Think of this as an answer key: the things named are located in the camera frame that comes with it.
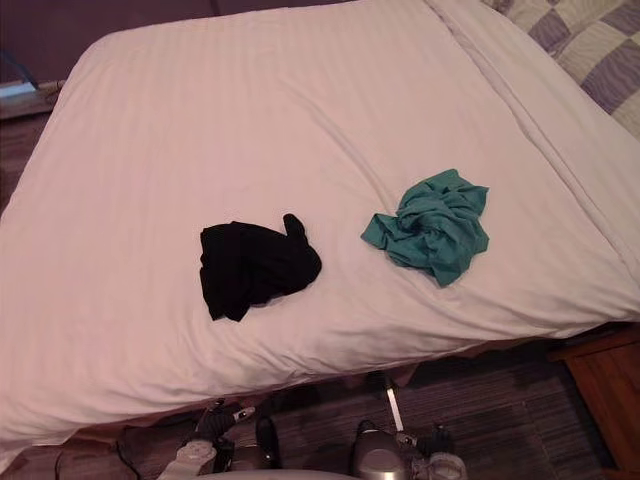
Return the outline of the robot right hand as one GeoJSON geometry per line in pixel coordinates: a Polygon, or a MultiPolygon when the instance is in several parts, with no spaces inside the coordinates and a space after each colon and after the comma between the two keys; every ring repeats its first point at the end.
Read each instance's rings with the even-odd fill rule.
{"type": "Polygon", "coordinates": [[[424,436],[399,432],[396,434],[396,440],[400,445],[411,447],[425,457],[435,453],[453,453],[455,450],[451,433],[440,424],[434,425],[430,433],[424,436]]]}

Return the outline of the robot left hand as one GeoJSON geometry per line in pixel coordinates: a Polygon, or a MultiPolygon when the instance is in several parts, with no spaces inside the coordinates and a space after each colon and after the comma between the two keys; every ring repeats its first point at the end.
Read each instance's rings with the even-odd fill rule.
{"type": "Polygon", "coordinates": [[[214,443],[236,424],[251,417],[255,411],[253,406],[243,407],[237,402],[226,404],[223,400],[218,400],[198,420],[195,437],[214,443]]]}

